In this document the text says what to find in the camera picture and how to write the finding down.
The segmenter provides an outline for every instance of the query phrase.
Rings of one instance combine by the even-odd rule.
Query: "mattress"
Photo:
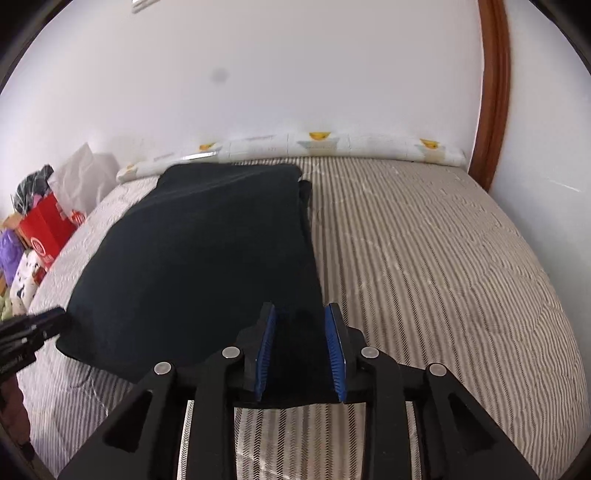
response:
[[[496,203],[458,168],[289,161],[313,185],[310,221],[325,303],[339,303],[345,321],[399,363],[447,365],[540,478],[558,478],[590,433],[582,362],[546,274]],[[156,181],[121,185],[96,208],[57,258],[32,311],[67,305],[106,231]],[[54,342],[19,380],[33,445],[54,474],[131,387],[64,357]],[[419,478],[410,404],[407,410]],[[238,478],[358,479],[364,423],[362,404],[237,409]]]

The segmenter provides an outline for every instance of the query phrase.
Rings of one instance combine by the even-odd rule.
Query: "white plastic bag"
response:
[[[117,186],[119,170],[113,155],[93,154],[84,144],[48,180],[68,218],[81,225],[90,212]]]

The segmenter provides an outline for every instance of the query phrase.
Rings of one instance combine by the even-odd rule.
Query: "purple bag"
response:
[[[13,230],[5,230],[0,237],[0,267],[4,271],[6,283],[12,285],[25,249]]]

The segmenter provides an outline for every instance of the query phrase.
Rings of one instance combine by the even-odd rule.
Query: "bedding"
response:
[[[546,274],[495,202],[459,168],[289,161],[314,186],[310,223],[324,302],[339,303],[345,321],[398,362],[447,365],[540,478],[557,479],[590,432],[582,362]],[[64,247],[31,311],[67,305],[109,227],[156,181],[111,192]],[[33,445],[53,473],[131,387],[66,358],[54,342],[19,381]],[[236,410],[238,478],[360,478],[364,421],[363,405]],[[415,448],[417,479],[418,462]]]
[[[57,348],[138,382],[161,361],[197,365],[233,344],[270,301],[289,315],[288,337],[302,339],[302,363],[317,361],[285,378],[302,391],[332,385],[308,226],[310,183],[300,177],[289,164],[169,168],[86,266],[68,304],[74,326]],[[175,301],[152,301],[158,296]],[[276,342],[282,354],[274,356],[269,389],[274,368],[285,370],[298,352]]]

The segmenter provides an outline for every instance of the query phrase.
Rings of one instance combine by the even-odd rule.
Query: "folded cloth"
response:
[[[195,365],[233,344],[271,301],[288,318],[275,350],[289,356],[275,360],[271,387],[279,377],[294,389],[326,387],[311,185],[300,176],[286,164],[167,170],[86,266],[68,305],[74,327],[58,349],[137,382],[160,361]]]

